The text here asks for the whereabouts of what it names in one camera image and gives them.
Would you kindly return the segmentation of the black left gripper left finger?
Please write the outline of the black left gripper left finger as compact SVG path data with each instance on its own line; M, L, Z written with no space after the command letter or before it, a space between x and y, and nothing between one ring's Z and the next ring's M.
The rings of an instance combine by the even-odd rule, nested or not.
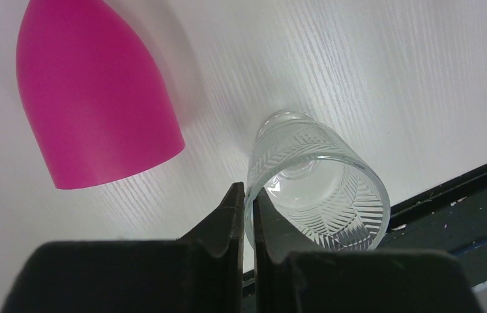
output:
M3 312L240 312L244 185L176 240L54 241L25 262Z

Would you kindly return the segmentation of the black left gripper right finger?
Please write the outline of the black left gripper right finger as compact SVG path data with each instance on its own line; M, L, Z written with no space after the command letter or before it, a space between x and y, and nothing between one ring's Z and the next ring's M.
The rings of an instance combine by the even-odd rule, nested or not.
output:
M436 250L331 252L262 190L252 204L258 312L480 312L459 263Z

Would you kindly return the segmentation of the clear glass tumbler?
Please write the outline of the clear glass tumbler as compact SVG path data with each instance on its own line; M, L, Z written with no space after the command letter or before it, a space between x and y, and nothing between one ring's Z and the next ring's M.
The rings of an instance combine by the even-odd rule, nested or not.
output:
M291 226L329 250L375 249L389 225L379 176L332 128L302 113L276 112L258 132L247 173L249 241L252 202L261 191Z

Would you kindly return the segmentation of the pink plastic wine glass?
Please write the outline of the pink plastic wine glass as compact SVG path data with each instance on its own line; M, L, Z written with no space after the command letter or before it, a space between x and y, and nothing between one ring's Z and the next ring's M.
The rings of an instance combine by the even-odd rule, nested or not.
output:
M18 34L16 77L58 189L124 179L185 147L155 60L103 1L30 1Z

